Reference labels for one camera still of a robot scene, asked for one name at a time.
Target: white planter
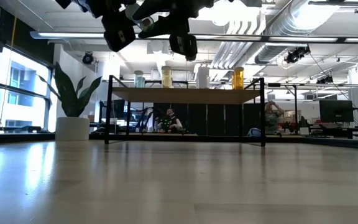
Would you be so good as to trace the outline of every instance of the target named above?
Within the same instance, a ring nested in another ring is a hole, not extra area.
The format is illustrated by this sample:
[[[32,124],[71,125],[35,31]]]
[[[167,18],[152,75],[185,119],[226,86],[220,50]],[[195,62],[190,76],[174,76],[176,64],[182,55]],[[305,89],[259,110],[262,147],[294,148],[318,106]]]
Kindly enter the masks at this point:
[[[57,118],[56,141],[86,141],[90,138],[88,118]]]

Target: green leaf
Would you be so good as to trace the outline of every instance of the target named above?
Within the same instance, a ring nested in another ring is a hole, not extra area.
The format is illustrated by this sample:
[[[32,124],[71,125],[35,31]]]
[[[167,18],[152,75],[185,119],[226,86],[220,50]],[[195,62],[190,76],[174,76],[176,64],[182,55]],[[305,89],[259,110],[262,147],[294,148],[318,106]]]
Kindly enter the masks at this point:
[[[75,90],[75,95],[78,96],[78,92],[80,91],[80,89],[82,88],[82,86],[84,85],[84,79],[86,77],[82,78],[79,82],[78,82],[78,85],[77,85],[77,89]]]
[[[89,88],[85,89],[87,91],[85,93],[83,93],[85,91],[84,90],[81,93],[81,97],[78,99],[78,102],[80,104],[79,109],[81,110],[81,113],[82,113],[82,111],[84,111],[85,106],[88,105],[88,103],[90,102],[92,93],[95,91],[95,89],[97,89],[99,87],[101,79],[102,79],[102,77],[99,77],[99,78],[93,80],[91,86]]]
[[[78,104],[78,98],[74,90],[73,82],[71,82],[70,77],[63,72],[59,63],[56,63],[55,82],[65,114],[67,116],[73,116],[73,114],[76,114],[74,111],[77,110],[76,105]]]
[[[60,96],[59,96],[59,94],[56,92],[56,90],[53,89],[53,87],[52,87],[43,77],[41,77],[40,75],[38,75],[38,77],[41,79],[41,81],[43,81],[44,83],[46,83],[46,84],[48,85],[49,90],[50,90],[53,94],[55,94],[59,100],[61,100],[61,99],[60,99]]]

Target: ceiling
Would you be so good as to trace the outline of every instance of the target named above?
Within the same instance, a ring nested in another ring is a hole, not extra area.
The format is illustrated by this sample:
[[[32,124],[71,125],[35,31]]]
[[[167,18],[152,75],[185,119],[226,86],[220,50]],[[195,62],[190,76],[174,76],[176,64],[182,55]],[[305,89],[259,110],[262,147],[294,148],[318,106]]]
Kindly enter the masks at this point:
[[[288,0],[276,0],[275,6],[266,10],[267,21],[283,7]],[[82,13],[76,4],[71,4],[63,10],[54,0],[0,0],[0,6],[37,31],[46,32],[103,32],[100,19],[94,19],[89,13]],[[354,7],[340,8],[330,19],[317,28],[312,35],[323,36],[358,36],[358,14],[354,13]],[[219,27],[211,21],[190,20],[190,32],[197,34],[222,34],[228,29],[228,25]],[[119,52],[120,58],[125,61],[121,67],[122,74],[132,73],[134,70],[142,70],[145,73],[156,69],[157,64],[153,56],[147,55],[147,43],[149,40],[136,40],[130,46]],[[86,51],[94,52],[99,61],[108,61],[112,52],[104,40],[71,40],[62,42],[66,51],[82,58]],[[175,70],[193,71],[197,62],[210,61],[214,58],[221,42],[198,42],[198,55],[196,62],[186,62],[181,55],[174,54],[166,61],[166,64]],[[345,61],[358,60],[358,45],[323,45],[311,44],[312,54],[319,62],[322,69],[334,68],[334,75],[339,82],[346,81],[347,67],[353,66]],[[321,69],[316,66],[311,57],[306,57],[299,64],[292,65],[288,69],[282,66],[282,57],[273,64],[277,66],[265,67],[262,72],[271,80],[282,80],[285,77],[298,77],[296,82],[318,74]]]

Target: potted plant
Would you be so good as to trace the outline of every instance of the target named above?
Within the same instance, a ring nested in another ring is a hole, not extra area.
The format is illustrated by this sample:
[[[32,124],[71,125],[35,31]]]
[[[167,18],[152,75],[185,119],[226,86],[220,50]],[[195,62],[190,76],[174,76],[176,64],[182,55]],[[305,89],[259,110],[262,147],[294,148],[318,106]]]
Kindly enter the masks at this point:
[[[55,139],[57,141],[85,141],[89,139],[90,121],[88,118],[80,118],[79,116],[88,105],[92,93],[99,87],[102,77],[95,79],[90,87],[85,88],[80,93],[85,78],[83,77],[78,82],[77,88],[74,90],[70,77],[63,72],[58,63],[55,69],[57,91],[44,78],[40,77],[48,85],[50,91],[62,102],[62,108],[66,114],[66,117],[56,120]]]

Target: black cable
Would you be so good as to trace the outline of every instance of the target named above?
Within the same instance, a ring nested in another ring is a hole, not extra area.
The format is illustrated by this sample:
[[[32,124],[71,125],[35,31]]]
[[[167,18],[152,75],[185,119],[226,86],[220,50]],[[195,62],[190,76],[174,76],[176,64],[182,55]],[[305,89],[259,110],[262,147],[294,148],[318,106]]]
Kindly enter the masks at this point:
[[[320,70],[324,73],[324,75],[328,76],[327,73],[324,71],[324,69],[321,68],[320,64],[316,61],[316,59],[314,59],[314,57],[313,57],[312,54],[310,54],[310,57],[314,60],[314,62],[316,62],[316,65],[320,68]],[[337,85],[335,85],[335,83],[333,83],[333,85],[341,92],[341,94],[342,94],[343,96],[346,97],[347,100],[349,100],[350,102],[352,102],[352,104],[353,104],[353,106],[354,106],[355,108],[357,107],[357,106],[353,103],[353,101],[351,101],[351,100],[349,99],[349,97],[347,97],[347,96],[344,94],[344,92],[342,92],[342,90],[341,90]]]

